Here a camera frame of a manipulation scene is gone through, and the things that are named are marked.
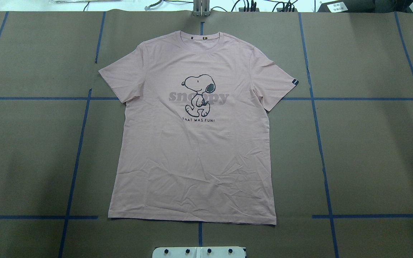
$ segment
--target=wrinkled fabric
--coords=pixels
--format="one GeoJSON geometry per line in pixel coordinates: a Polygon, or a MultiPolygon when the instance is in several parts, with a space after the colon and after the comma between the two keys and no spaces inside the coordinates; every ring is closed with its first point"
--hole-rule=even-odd
{"type": "Polygon", "coordinates": [[[276,224],[266,110],[297,80],[221,32],[151,39],[99,72],[126,103],[108,217],[276,224]]]}

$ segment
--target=crew neckline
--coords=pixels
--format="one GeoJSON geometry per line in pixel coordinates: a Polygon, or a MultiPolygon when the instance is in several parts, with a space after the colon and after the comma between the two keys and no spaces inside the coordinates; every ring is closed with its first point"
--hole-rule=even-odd
{"type": "Polygon", "coordinates": [[[179,30],[175,32],[175,36],[176,36],[177,42],[180,44],[180,47],[182,47],[183,49],[189,50],[191,52],[194,52],[195,54],[213,53],[222,46],[223,41],[224,41],[224,33],[222,32],[218,32],[216,34],[210,34],[210,35],[193,35],[193,34],[188,34],[188,33],[185,33],[179,30]],[[196,49],[196,48],[193,48],[192,46],[189,46],[188,44],[186,44],[185,41],[182,40],[183,38],[187,40],[191,40],[191,39],[195,39],[195,40],[219,39],[219,40],[210,49],[201,50],[201,49],[196,49]]]}

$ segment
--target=t-shirt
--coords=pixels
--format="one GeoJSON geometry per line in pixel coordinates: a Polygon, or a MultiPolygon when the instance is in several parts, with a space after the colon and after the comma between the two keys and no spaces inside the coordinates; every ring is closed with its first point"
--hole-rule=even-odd
{"type": "Polygon", "coordinates": [[[276,224],[266,110],[297,80],[222,32],[160,36],[99,72],[126,103],[108,217],[276,224]]]}

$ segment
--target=white label sticker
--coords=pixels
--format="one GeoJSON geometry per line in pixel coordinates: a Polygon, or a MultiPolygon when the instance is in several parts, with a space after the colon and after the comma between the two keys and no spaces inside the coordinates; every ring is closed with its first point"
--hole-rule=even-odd
{"type": "Polygon", "coordinates": [[[348,8],[345,6],[344,2],[330,4],[330,5],[328,5],[328,8],[331,11],[331,13],[339,13],[341,11],[348,10],[348,8]]]}

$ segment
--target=white plastic object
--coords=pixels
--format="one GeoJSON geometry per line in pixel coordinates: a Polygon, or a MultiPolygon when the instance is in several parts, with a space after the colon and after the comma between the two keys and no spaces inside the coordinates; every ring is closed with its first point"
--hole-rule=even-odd
{"type": "Polygon", "coordinates": [[[246,258],[246,248],[165,247],[154,249],[152,258],[246,258]]]}

